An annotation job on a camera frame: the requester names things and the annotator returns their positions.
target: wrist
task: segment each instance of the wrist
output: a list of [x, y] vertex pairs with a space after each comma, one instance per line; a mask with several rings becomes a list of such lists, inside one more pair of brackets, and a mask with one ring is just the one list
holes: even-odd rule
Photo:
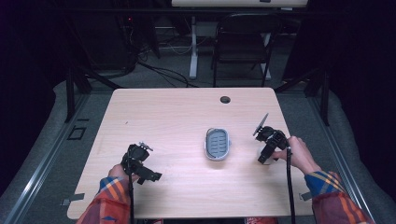
[[305, 175], [306, 186], [313, 198], [331, 192], [344, 192], [344, 189], [333, 172], [316, 171]]
[[320, 166], [318, 166], [316, 163], [313, 164], [308, 164], [305, 167], [303, 167], [302, 169], [300, 169], [304, 175], [308, 175], [310, 173], [314, 173], [317, 171], [322, 171], [322, 169], [320, 168]]

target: black curtain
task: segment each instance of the black curtain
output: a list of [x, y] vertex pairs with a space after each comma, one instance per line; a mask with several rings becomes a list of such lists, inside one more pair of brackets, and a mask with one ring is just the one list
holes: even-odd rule
[[290, 52], [283, 78], [300, 77], [313, 68], [320, 66], [326, 60], [326, 52], [332, 50], [330, 41], [340, 26], [343, 25], [341, 16], [331, 16], [332, 13], [344, 13], [352, 8], [351, 0], [309, 0], [309, 13], [326, 13], [327, 17], [300, 18], [297, 36]]
[[396, 201], [396, 5], [362, 1], [356, 22], [331, 74], [331, 90], [340, 98], [359, 147], [361, 161], [376, 184]]
[[88, 61], [67, 32], [63, 18], [47, 14], [40, 8], [42, 4], [0, 3], [1, 194], [49, 117], [55, 101], [53, 87], [65, 80], [72, 61]]

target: table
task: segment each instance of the table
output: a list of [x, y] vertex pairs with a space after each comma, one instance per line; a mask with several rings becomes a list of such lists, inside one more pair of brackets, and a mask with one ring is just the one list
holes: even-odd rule
[[[228, 96], [230, 103], [220, 101]], [[288, 127], [269, 88], [120, 89], [114, 91], [67, 215], [79, 218], [98, 190], [99, 180], [131, 144], [152, 147], [144, 165], [162, 173], [159, 181], [134, 184], [135, 218], [289, 216], [286, 163], [261, 165], [265, 146], [253, 132], [264, 125]], [[232, 142], [224, 161], [205, 156], [210, 128], [225, 129]], [[312, 215], [304, 175], [291, 167], [296, 215]]]
[[[269, 3], [260, 0], [172, 0], [173, 7], [280, 7], [291, 10], [293, 7], [306, 7], [308, 0], [271, 0]], [[195, 17], [191, 18], [191, 63], [190, 78], [197, 78], [198, 49], [196, 42]], [[265, 70], [265, 63], [261, 64], [262, 71]], [[270, 72], [267, 72], [267, 80], [271, 79]]]

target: gray soap dish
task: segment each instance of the gray soap dish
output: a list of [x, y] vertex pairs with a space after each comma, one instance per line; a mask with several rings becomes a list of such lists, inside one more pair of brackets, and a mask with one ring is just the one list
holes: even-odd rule
[[224, 160], [230, 152], [231, 141], [224, 129], [209, 129], [206, 133], [205, 153], [212, 161]]

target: round hole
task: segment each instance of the round hole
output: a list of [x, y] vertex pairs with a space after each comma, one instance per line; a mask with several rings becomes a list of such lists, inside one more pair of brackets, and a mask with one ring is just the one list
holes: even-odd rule
[[228, 97], [228, 96], [221, 96], [220, 101], [221, 101], [222, 103], [224, 103], [224, 104], [228, 104], [228, 103], [231, 102], [231, 99], [230, 99], [230, 97]]

